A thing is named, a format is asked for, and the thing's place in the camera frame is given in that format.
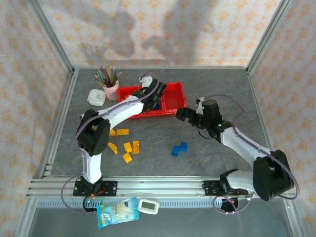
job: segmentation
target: gray table surface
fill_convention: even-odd
[[[122,71],[120,86],[138,85],[140,76],[149,69],[118,69]],[[186,96],[187,107],[196,108],[195,101],[202,96],[222,93],[235,98],[245,109],[245,114],[236,126],[246,136],[266,146],[263,129],[255,106],[246,71],[242,69],[158,69],[162,82],[181,81]],[[71,140],[79,126],[80,114],[93,108],[100,110],[110,107],[116,101],[106,100],[102,107],[87,102],[89,91],[102,89],[93,78],[96,70],[80,69],[72,99],[67,112],[64,128],[56,152],[51,175],[71,176],[82,171],[80,154],[68,151]],[[226,98],[216,98],[223,119],[232,120],[240,110]],[[215,140],[199,136],[196,128],[175,116],[128,119],[115,128],[129,128],[128,136],[110,137],[118,147],[118,154],[111,149],[102,154],[103,176],[169,176],[198,175],[218,176],[232,168],[251,170],[250,165],[238,154]],[[125,142],[140,141],[140,154],[133,155],[133,161],[126,164],[122,155]],[[171,155],[174,145],[188,143],[188,151],[178,157]]]

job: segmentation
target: red plastic tray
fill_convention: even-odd
[[[125,100],[128,96],[130,96],[134,91],[142,88],[141,85],[136,86],[127,86],[127,87],[119,87],[118,88],[118,101],[121,102]],[[134,115],[130,117],[130,119],[141,118],[142,114]]]
[[[186,106],[186,97],[181,82],[171,82],[166,85],[167,89],[163,95],[165,101],[164,114],[173,115],[178,108]]]
[[[183,87],[181,82],[166,83],[167,88],[161,97],[160,109],[151,110],[148,113],[134,115],[131,119],[141,117],[152,117],[162,115],[173,115],[177,112],[178,108],[186,106],[186,98],[184,96]],[[121,102],[130,96],[134,91],[139,90],[142,86],[128,86],[118,88],[118,101]]]

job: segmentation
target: pen holder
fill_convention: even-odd
[[[119,81],[118,80],[115,83],[115,86],[112,86],[112,87],[102,86],[102,87],[109,100],[117,100],[119,98],[119,91],[118,91]]]

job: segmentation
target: gray mat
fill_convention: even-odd
[[[97,217],[65,208],[37,208],[29,237],[291,237],[280,198],[253,200],[242,212],[223,215],[213,209],[159,209],[140,220],[98,229]]]
[[[148,69],[123,69],[120,86],[139,84],[140,76]],[[93,108],[100,110],[116,102],[106,100],[102,107],[94,107],[87,102],[89,91],[102,89],[93,78],[96,70],[81,69],[68,109],[65,125],[57,149],[51,175],[71,176],[82,171],[80,154],[68,151],[70,142],[79,126],[78,115]],[[254,98],[242,69],[161,69],[163,82],[181,81],[187,106],[196,108],[196,99],[202,96],[222,93],[234,97],[244,107],[246,113],[236,123],[245,135],[265,146],[265,138]],[[223,119],[232,120],[240,110],[226,98],[216,98]],[[118,147],[118,155],[110,149],[102,154],[101,170],[103,176],[117,175],[208,175],[218,176],[232,168],[251,170],[250,165],[231,149],[215,140],[206,140],[198,135],[196,128],[189,123],[177,120],[174,116],[128,119],[115,128],[129,128],[128,136],[111,137]],[[126,164],[122,155],[125,142],[140,141],[140,154],[133,155],[133,161]],[[171,155],[174,145],[188,143],[188,151]]]

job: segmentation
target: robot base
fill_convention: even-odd
[[[80,180],[75,182],[73,196],[87,197],[92,194],[97,194],[98,196],[115,197],[117,195],[117,189],[117,181],[103,181],[101,178],[96,183],[91,184],[81,176]]]

